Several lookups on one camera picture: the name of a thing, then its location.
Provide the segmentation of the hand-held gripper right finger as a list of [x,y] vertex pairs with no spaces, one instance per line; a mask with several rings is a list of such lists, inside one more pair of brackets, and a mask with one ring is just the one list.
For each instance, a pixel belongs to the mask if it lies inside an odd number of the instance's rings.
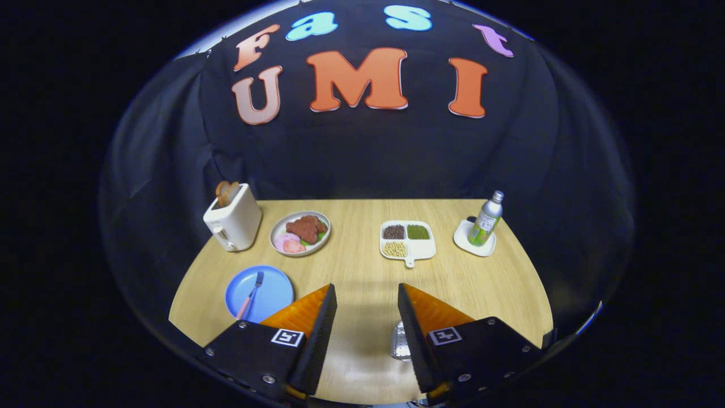
[[432,405],[473,403],[543,358],[500,318],[469,317],[410,284],[399,284],[397,307],[417,384]]

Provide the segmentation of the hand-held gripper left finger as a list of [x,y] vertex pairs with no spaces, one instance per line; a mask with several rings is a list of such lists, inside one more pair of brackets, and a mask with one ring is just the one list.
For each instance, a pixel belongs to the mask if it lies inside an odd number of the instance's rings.
[[203,347],[203,364],[263,401],[316,395],[337,310],[330,283],[261,323],[241,320]]

